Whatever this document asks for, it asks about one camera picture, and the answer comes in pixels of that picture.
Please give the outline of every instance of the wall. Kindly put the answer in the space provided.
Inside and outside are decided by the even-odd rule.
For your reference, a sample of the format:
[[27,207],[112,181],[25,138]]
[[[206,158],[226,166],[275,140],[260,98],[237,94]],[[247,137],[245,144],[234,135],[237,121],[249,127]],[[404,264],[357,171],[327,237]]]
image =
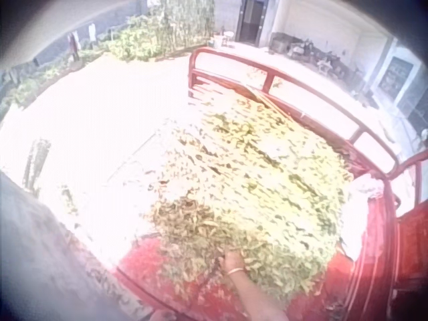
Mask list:
[[233,31],[236,34],[240,9],[241,0],[215,0],[214,30],[220,31],[224,26],[226,31]]
[[278,0],[278,10],[272,27],[272,32],[284,32],[286,29],[286,23],[288,19],[288,13],[290,12],[291,4],[294,0]]
[[332,51],[348,65],[357,45],[360,29],[322,7],[293,2],[283,32],[300,39],[310,38],[324,51]]
[[367,82],[387,43],[387,36],[381,33],[361,33],[356,45],[351,65],[364,72]]
[[269,0],[265,12],[265,21],[263,23],[263,29],[261,30],[259,47],[267,47],[270,44],[270,37],[274,30],[274,24],[279,11],[281,0]]

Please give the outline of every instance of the red metal railing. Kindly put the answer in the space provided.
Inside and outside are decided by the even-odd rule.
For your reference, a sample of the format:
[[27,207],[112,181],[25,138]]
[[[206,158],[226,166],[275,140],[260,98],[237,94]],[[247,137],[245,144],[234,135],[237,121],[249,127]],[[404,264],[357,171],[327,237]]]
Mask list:
[[[234,89],[237,92],[239,92],[240,94],[244,94],[244,96],[252,96],[251,94],[249,94],[248,92],[245,95],[245,86],[243,86],[243,84],[240,84],[238,81],[232,80],[230,78],[226,78],[224,76],[220,76],[217,74],[214,74],[212,72],[208,72],[206,70],[200,70],[198,68],[196,68],[196,60],[199,54],[201,53],[206,53],[206,54],[213,54],[216,56],[221,56],[221,57],[225,57],[225,58],[229,58],[229,59],[233,59],[235,61],[247,64],[249,66],[255,67],[257,69],[263,70],[266,73],[266,78],[265,81],[263,83],[263,88],[261,90],[258,90],[257,88],[252,88],[255,91],[258,91],[259,93],[263,94],[265,97],[269,98],[274,104],[276,104],[278,107],[280,107],[284,112],[287,112],[291,117],[295,118],[296,120],[298,120],[298,122],[302,123],[303,125],[308,126],[312,131],[314,131],[315,133],[319,134],[320,136],[323,136],[327,141],[332,141],[334,140],[335,142],[340,142],[342,146],[344,146],[345,148],[347,148],[348,150],[353,150],[358,157],[361,159],[362,163],[364,163],[364,166],[367,167],[368,169],[374,170],[375,172],[377,172],[379,174],[379,178],[381,178],[384,182],[385,182],[385,194],[384,194],[384,200],[385,203],[383,205],[382,211],[381,209],[379,210],[380,212],[383,212],[384,214],[384,218],[385,218],[385,233],[384,236],[384,249],[387,251],[385,257],[383,258],[381,264],[375,264],[374,267],[371,267],[370,264],[368,264],[366,266],[364,259],[365,259],[365,247],[366,245],[363,246],[363,254],[362,254],[362,259],[360,259],[358,261],[358,264],[356,266],[356,268],[354,269],[353,272],[353,277],[351,280],[351,283],[349,284],[349,288],[348,288],[348,295],[347,295],[347,299],[346,299],[346,306],[348,309],[348,313],[346,314],[346,319],[354,319],[355,320],[359,319],[360,317],[362,317],[362,315],[369,311],[370,309],[368,309],[368,302],[372,302],[371,299],[374,296],[371,296],[370,294],[372,293],[373,289],[375,288],[375,283],[376,285],[378,284],[382,284],[382,288],[384,288],[386,290],[386,292],[384,293],[384,295],[379,295],[379,293],[376,294],[376,297],[374,297],[374,301],[377,301],[377,299],[382,299],[381,304],[384,305],[384,307],[386,308],[387,306],[387,301],[388,301],[388,297],[389,297],[389,290],[390,290],[390,285],[392,285],[392,279],[393,279],[393,266],[394,266],[394,262],[395,262],[395,244],[396,244],[396,223],[397,220],[395,219],[395,205],[394,205],[394,195],[391,189],[391,185],[389,183],[389,180],[391,179],[391,177],[396,177],[399,175],[399,173],[401,171],[403,171],[407,166],[400,166],[399,165],[399,160],[398,158],[395,156],[395,154],[392,152],[392,150],[386,145],[385,142],[383,142],[367,125],[365,125],[360,119],[358,119],[357,117],[355,117],[353,114],[351,114],[348,110],[346,110],[345,108],[343,108],[342,106],[340,106],[339,104],[337,104],[335,101],[331,100],[330,98],[326,97],[325,95],[323,95],[322,93],[320,93],[319,91],[315,90],[314,88],[310,87],[309,85],[302,83],[301,81],[291,77],[290,75],[279,71],[278,69],[269,67],[269,66],[265,66],[263,64],[260,64],[258,62],[255,61],[251,61],[247,58],[232,54],[232,53],[227,53],[227,52],[223,52],[223,51],[217,51],[215,49],[211,49],[211,48],[201,48],[198,49],[196,51],[193,52],[191,58],[190,58],[190,62],[189,62],[189,89],[192,90],[195,85],[197,84],[203,84],[204,81],[203,80],[210,80],[212,82],[218,83],[221,86],[224,86],[226,88],[229,89]],[[343,115],[345,115],[346,117],[348,117],[349,119],[351,119],[357,126],[357,130],[356,132],[351,136],[351,138],[349,140],[344,139],[343,137],[337,135],[336,133],[332,132],[331,130],[327,129],[324,125],[322,125],[319,121],[304,115],[302,112],[300,112],[296,107],[285,103],[284,101],[280,100],[279,98],[272,96],[270,94],[270,89],[272,86],[272,83],[274,81],[275,77],[279,77],[287,82],[290,82],[292,84],[295,84],[305,90],[307,90],[308,92],[310,92],[311,94],[316,95],[317,97],[319,97],[320,99],[322,99],[323,101],[329,103],[331,106],[335,107],[335,109],[339,110]],[[394,167],[392,168],[392,170],[387,173],[384,174],[382,172],[382,170],[380,170],[378,168],[377,165],[375,165],[370,159],[368,159],[367,156],[365,156],[364,154],[362,154],[359,150],[357,150],[354,147],[354,143],[358,140],[358,138],[364,133],[366,132],[367,134],[369,134],[382,148],[384,148],[387,153],[391,156],[391,158],[394,160],[395,164]],[[362,275],[368,273],[367,271],[371,269],[371,273],[373,274],[371,279],[370,279],[370,286],[369,286],[369,290],[366,292],[366,289],[360,289],[359,284],[362,281]],[[365,300],[364,303],[364,309],[363,311],[355,311],[355,309],[352,309],[353,306],[353,302],[356,298],[356,296],[358,297],[363,297]]]
[[[358,156],[360,157],[361,161],[367,165],[369,169],[375,170],[376,172],[379,172],[379,175],[382,178],[389,178],[393,176],[397,168],[399,166],[399,160],[397,156],[394,154],[394,152],[388,147],[388,145],[381,139],[379,136],[374,133],[366,124],[364,124],[359,118],[354,116],[351,112],[349,112],[347,109],[343,108],[340,104],[332,100],[331,98],[327,97],[323,93],[317,91],[313,87],[293,78],[291,75],[278,70],[273,67],[269,67],[267,65],[255,62],[253,60],[249,60],[245,57],[235,55],[234,53],[228,53],[224,51],[219,51],[216,49],[204,47],[195,50],[192,53],[192,56],[190,58],[189,62],[189,88],[193,88],[195,84],[198,84],[200,81],[198,81],[198,77],[205,78],[214,82],[217,82],[218,84],[221,84],[222,86],[228,87],[228,88],[239,88],[242,87],[242,84],[240,84],[236,80],[232,80],[230,78],[220,76],[217,74],[214,74],[212,72],[209,72],[207,70],[200,70],[196,68],[196,59],[199,54],[206,53],[206,54],[212,54],[215,56],[221,56],[225,58],[229,58],[238,62],[241,62],[243,64],[249,65],[251,67],[257,68],[259,70],[263,70],[266,73],[265,81],[263,83],[263,88],[261,90],[257,88],[253,88],[254,90],[261,92],[264,94],[267,98],[269,98],[273,103],[275,103],[277,106],[279,106],[282,110],[290,114],[295,119],[298,119],[299,122],[304,123],[306,126],[309,126],[314,132],[317,134],[321,134],[322,136],[330,137],[330,139],[334,139],[335,141],[340,141],[341,145],[346,147],[349,150],[355,151]],[[357,126],[357,130],[355,133],[351,136],[349,140],[344,139],[343,137],[339,136],[336,133],[333,133],[331,130],[327,129],[324,125],[322,125],[319,121],[316,119],[313,119],[312,117],[308,116],[307,114],[304,114],[303,112],[299,111],[298,108],[295,106],[292,106],[291,104],[285,103],[283,100],[279,99],[278,97],[272,96],[270,94],[270,89],[272,86],[272,83],[274,81],[275,77],[279,77],[291,84],[295,84],[309,93],[317,96],[318,98],[322,99],[323,101],[327,102],[329,105],[333,106],[335,109],[337,109],[339,112],[341,112],[343,115],[345,115],[347,118],[351,119]],[[362,152],[357,150],[354,147],[354,143],[358,140],[358,138],[361,137],[363,133],[369,134],[387,153],[388,155],[393,159],[394,166],[393,168],[387,173],[384,174],[382,170],[379,169],[379,167],[374,164],[366,155],[364,155]]]

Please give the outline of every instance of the red cart bed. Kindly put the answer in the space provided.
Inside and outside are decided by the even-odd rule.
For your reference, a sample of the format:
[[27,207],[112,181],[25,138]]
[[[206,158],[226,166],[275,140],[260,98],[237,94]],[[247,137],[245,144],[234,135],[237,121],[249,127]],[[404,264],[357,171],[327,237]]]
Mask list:
[[[192,92],[198,90],[199,84],[209,80],[251,97],[251,93],[239,82],[196,68],[198,55],[202,53],[239,61],[264,71],[263,87],[255,90],[269,98],[299,123],[349,154],[354,161],[355,166],[352,171],[356,177],[371,171],[384,181],[383,197],[369,203],[368,225],[363,236],[359,259],[353,262],[338,250],[316,289],[308,296],[305,294],[297,296],[287,308],[284,307],[290,320],[384,320],[397,284],[401,256],[399,244],[403,241],[399,239],[399,222],[395,215],[395,207],[400,202],[392,192],[390,181],[408,167],[416,166],[416,172],[419,174],[416,177],[415,205],[418,205],[421,202],[421,163],[428,159],[428,152],[417,155],[400,165],[387,144],[346,108],[284,72],[232,53],[210,48],[194,51],[189,64],[189,88]],[[349,139],[344,139],[316,119],[304,115],[296,107],[271,94],[275,77],[316,95],[357,124],[358,128]],[[392,158],[394,166],[388,173],[382,172],[367,155],[355,147],[363,135],[372,137]],[[165,280],[162,284],[158,284],[153,277],[160,270],[163,262],[163,258],[158,254],[158,247],[159,240],[155,237],[142,240],[138,247],[121,260],[114,270],[115,276],[143,302],[178,312],[179,320],[245,320],[239,299],[233,294],[231,294],[232,300],[222,300],[208,293],[203,299],[199,298],[203,304],[201,302],[198,304],[197,301],[188,304],[174,295],[172,283]]]

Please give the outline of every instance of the red metal frame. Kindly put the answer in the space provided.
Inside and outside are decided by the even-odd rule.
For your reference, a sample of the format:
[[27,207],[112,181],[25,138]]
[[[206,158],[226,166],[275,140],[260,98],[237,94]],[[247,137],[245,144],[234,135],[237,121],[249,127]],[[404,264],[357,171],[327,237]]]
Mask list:
[[[305,125],[309,126],[311,129],[314,129],[315,132],[318,134],[321,133],[323,136],[328,136],[331,138],[334,138],[335,140],[338,140],[342,142],[342,145],[347,147],[350,150],[356,151],[361,160],[367,164],[369,169],[375,170],[379,172],[380,175],[383,177],[390,177],[393,176],[397,168],[399,167],[399,160],[397,156],[394,154],[394,152],[388,147],[388,145],[379,138],[377,134],[375,134],[366,124],[364,124],[360,119],[358,119],[356,116],[354,116],[352,113],[350,113],[347,109],[343,108],[341,105],[339,105],[337,102],[333,101],[323,93],[315,90],[313,87],[293,78],[291,75],[278,70],[274,67],[270,67],[267,65],[263,65],[261,63],[255,62],[253,60],[249,60],[245,57],[235,55],[234,53],[228,53],[224,51],[219,51],[216,49],[203,47],[200,49],[195,50],[191,57],[189,62],[189,88],[193,88],[194,85],[201,83],[201,81],[198,81],[198,77],[205,78],[208,80],[211,80],[213,82],[217,82],[223,86],[226,86],[228,88],[243,88],[242,84],[239,82],[232,80],[230,78],[226,78],[220,75],[213,74],[211,72],[208,72],[206,70],[200,70],[196,68],[196,60],[199,54],[205,53],[205,54],[212,54],[215,56],[221,56],[225,58],[229,58],[232,60],[236,60],[238,62],[241,62],[243,64],[249,65],[251,67],[257,68],[259,70],[263,70],[266,73],[266,78],[263,83],[263,88],[261,90],[258,90],[257,88],[253,88],[254,90],[257,90],[258,92],[261,92],[264,94],[267,98],[269,98],[273,103],[275,103],[277,106],[279,106],[282,110],[286,111],[290,116],[292,116],[295,119],[298,119],[299,122],[303,122]],[[341,136],[333,133],[331,130],[325,128],[321,123],[319,123],[317,120],[311,118],[310,116],[300,112],[295,106],[292,106],[291,104],[286,104],[284,101],[280,100],[279,98],[272,96],[270,94],[271,86],[274,82],[274,78],[279,77],[287,82],[290,82],[292,84],[295,84],[309,93],[319,97],[323,101],[327,102],[329,105],[335,107],[338,111],[340,111],[343,115],[351,119],[353,122],[355,122],[358,126],[356,132],[352,135],[352,137],[349,140],[343,139]],[[363,134],[363,133],[369,134],[377,143],[380,144],[380,146],[386,150],[386,152],[391,156],[391,158],[394,160],[394,167],[391,169],[391,171],[384,175],[384,173],[365,155],[363,155],[361,152],[359,152],[356,148],[354,148],[353,144],[356,142],[356,140]]]
[[[213,74],[205,70],[197,69],[196,61],[198,55],[201,53],[213,54],[216,56],[233,59],[238,62],[252,66],[254,68],[263,70],[266,73],[263,88],[261,90],[258,90],[257,88],[252,89],[257,90],[259,93],[265,95],[273,103],[279,106],[283,111],[287,112],[291,117],[293,117],[303,125],[308,126],[311,130],[313,130],[320,136],[323,136],[327,141],[338,141],[348,150],[353,150],[361,159],[362,163],[366,165],[368,170],[374,170],[379,175],[379,177],[384,180],[384,197],[381,199],[382,202],[377,203],[375,205],[375,208],[373,208],[373,213],[376,213],[375,217],[379,217],[379,215],[382,215],[382,219],[384,220],[382,225],[383,231],[381,231],[384,234],[381,234],[385,235],[385,238],[383,240],[378,240],[379,243],[383,244],[384,253],[383,255],[376,256],[374,263],[365,262],[367,257],[367,239],[364,242],[362,254],[360,256],[360,259],[356,263],[354,273],[352,274],[350,280],[349,289],[347,291],[348,295],[345,301],[347,313],[345,320],[362,320],[363,318],[367,318],[370,314],[378,314],[379,316],[381,316],[383,313],[386,313],[387,302],[389,300],[388,292],[391,287],[391,281],[393,279],[392,267],[394,266],[396,253],[393,251],[393,248],[396,244],[395,231],[397,223],[395,219],[395,196],[393,195],[388,179],[390,177],[398,176],[397,171],[402,169],[402,167],[399,166],[398,158],[394,155],[392,150],[369,127],[367,127],[367,125],[365,125],[361,120],[356,118],[349,111],[347,111],[342,106],[338,105],[336,102],[329,99],[322,93],[278,69],[265,66],[263,64],[251,61],[247,58],[232,53],[218,51],[206,47],[194,51],[189,62],[189,89],[194,88],[194,86],[197,84],[203,84],[203,79],[206,79],[225,86],[226,88],[234,89],[240,94],[243,94],[244,96],[251,97],[251,94],[249,92],[245,92],[245,87],[239,82],[220,75]],[[303,115],[303,113],[300,112],[296,107],[291,106],[290,104],[286,104],[279,98],[272,96],[270,94],[270,88],[274,81],[274,77],[279,77],[281,79],[284,79],[285,81],[291,82],[307,90],[311,94],[314,94],[317,97],[323,99],[325,102],[329,103],[331,106],[335,107],[335,109],[339,110],[349,119],[354,121],[358,125],[357,131],[352,135],[350,140],[345,140],[339,135],[333,133],[331,130],[325,128],[317,120],[307,115]],[[371,135],[393,158],[395,165],[389,173],[384,174],[370,159],[368,159],[365,155],[363,155],[353,146],[356,140],[364,132],[367,132],[369,135]],[[379,310],[379,304],[380,306],[385,307],[385,309]]]
[[[328,266],[326,277],[323,283],[321,283],[320,293],[311,296],[298,296],[287,310],[290,320],[327,321],[330,320],[330,317],[326,306],[341,301],[343,304],[343,320],[384,320],[388,302],[391,301],[393,286],[397,278],[397,262],[399,257],[399,242],[397,241],[399,229],[395,217],[395,196],[393,195],[389,180],[399,176],[408,166],[413,164],[419,164],[420,168],[420,162],[428,158],[428,152],[423,156],[417,155],[407,162],[398,165],[398,159],[388,146],[371,129],[367,128],[365,124],[337,103],[306,84],[295,80],[286,73],[232,53],[210,48],[195,50],[189,63],[190,95],[197,89],[195,87],[197,84],[203,84],[203,80],[211,80],[225,88],[234,89],[244,96],[253,97],[253,94],[243,84],[235,80],[204,70],[198,70],[195,63],[200,53],[233,59],[265,71],[267,76],[262,90],[253,88],[254,90],[269,98],[296,121],[323,136],[327,141],[338,142],[347,150],[351,150],[367,171],[376,173],[378,178],[384,181],[385,192],[383,197],[369,203],[368,228],[363,238],[362,251],[358,261],[352,263],[347,257],[341,253],[337,253]],[[358,125],[357,131],[349,140],[345,140],[325,128],[315,119],[303,115],[294,106],[290,106],[272,96],[269,92],[276,76],[296,84],[331,104]],[[384,174],[353,146],[358,137],[364,132],[371,135],[394,159],[395,166],[390,173]],[[421,177],[417,177],[417,186],[419,186],[417,190],[420,192]],[[195,306],[191,313],[184,312],[186,310],[185,305],[177,298],[173,301],[164,300],[165,295],[173,295],[173,290],[171,292],[170,289],[171,284],[165,284],[165,286],[159,288],[150,283],[152,281],[151,275],[155,274],[159,269],[159,264],[162,261],[160,257],[156,256],[155,243],[155,240],[147,240],[144,245],[132,250],[122,259],[115,270],[115,275],[125,286],[132,290],[141,300],[155,307],[171,308],[177,312],[182,312],[179,315],[179,320],[201,319],[201,316],[204,316],[204,320],[218,320],[221,312],[232,312],[231,309],[234,309],[233,300],[223,302],[224,300],[220,301],[210,298],[210,294],[207,294],[207,299],[211,299],[213,304],[205,309]],[[234,316],[236,316],[234,320],[244,320],[242,315],[234,314]]]

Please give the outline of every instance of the white wall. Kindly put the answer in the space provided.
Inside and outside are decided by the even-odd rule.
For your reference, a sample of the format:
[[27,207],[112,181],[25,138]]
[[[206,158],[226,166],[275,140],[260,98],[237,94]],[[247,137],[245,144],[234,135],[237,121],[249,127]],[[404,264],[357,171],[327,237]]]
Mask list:
[[290,12],[292,3],[293,0],[280,0],[275,16],[274,26],[272,27],[272,32],[284,32],[286,29],[288,13]]
[[292,3],[285,32],[300,39],[310,38],[314,45],[325,52],[332,51],[344,64],[349,64],[354,54],[360,29],[339,16],[315,5]]
[[215,30],[220,31],[224,26],[226,31],[236,33],[240,8],[241,0],[215,0]]
[[399,94],[397,95],[397,97],[393,102],[393,105],[396,106],[399,103],[400,99],[403,97],[403,94],[406,92],[407,88],[409,88],[413,79],[415,79],[415,76],[417,75],[417,72],[419,71],[419,68],[422,65],[422,61],[417,56],[415,56],[409,49],[405,47],[397,47],[397,40],[395,40],[391,46],[391,49],[389,50],[389,53],[383,63],[381,70],[378,73],[378,76],[376,77],[376,80],[373,82],[373,85],[371,87],[371,90],[373,92],[376,92],[379,86],[379,83],[383,78],[383,75],[385,74],[386,70],[389,67],[389,64],[391,63],[391,60],[394,57],[397,57],[399,59],[404,60],[405,62],[409,62],[410,64],[413,64],[409,77],[407,78],[406,82],[404,83]]
[[387,43],[387,37],[382,33],[361,33],[351,61],[351,68],[358,67],[364,72],[367,82]]

